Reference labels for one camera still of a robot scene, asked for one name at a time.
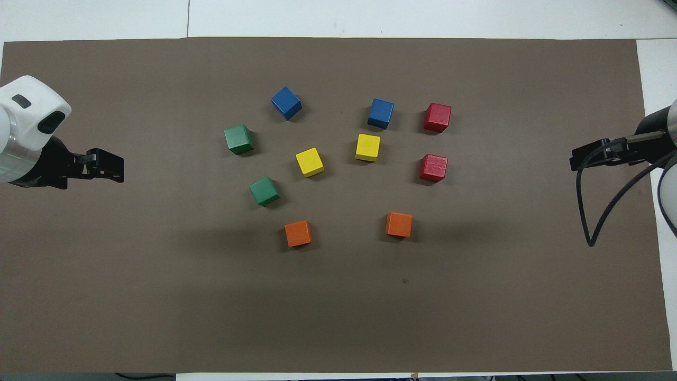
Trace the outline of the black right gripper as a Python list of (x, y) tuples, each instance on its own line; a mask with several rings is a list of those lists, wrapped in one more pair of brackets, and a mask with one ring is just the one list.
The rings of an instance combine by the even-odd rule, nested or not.
[[(668, 106), (645, 116), (635, 134), (650, 135), (648, 139), (634, 144), (636, 152), (647, 162), (658, 162), (674, 152), (674, 107)], [(584, 166), (585, 158), (596, 150), (600, 151)], [(603, 138), (571, 150), (569, 167), (571, 171), (578, 171), (581, 167), (621, 166), (635, 161), (626, 138)]]

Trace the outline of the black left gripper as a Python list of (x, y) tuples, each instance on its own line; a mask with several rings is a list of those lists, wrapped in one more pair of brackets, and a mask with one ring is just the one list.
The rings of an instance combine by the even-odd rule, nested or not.
[(86, 155), (89, 159), (87, 173), (84, 174), (85, 165), (78, 162), (80, 155), (70, 152), (60, 138), (51, 137), (32, 169), (10, 184), (22, 188), (51, 186), (65, 190), (69, 179), (125, 181), (125, 161), (122, 157), (103, 149), (87, 150)]

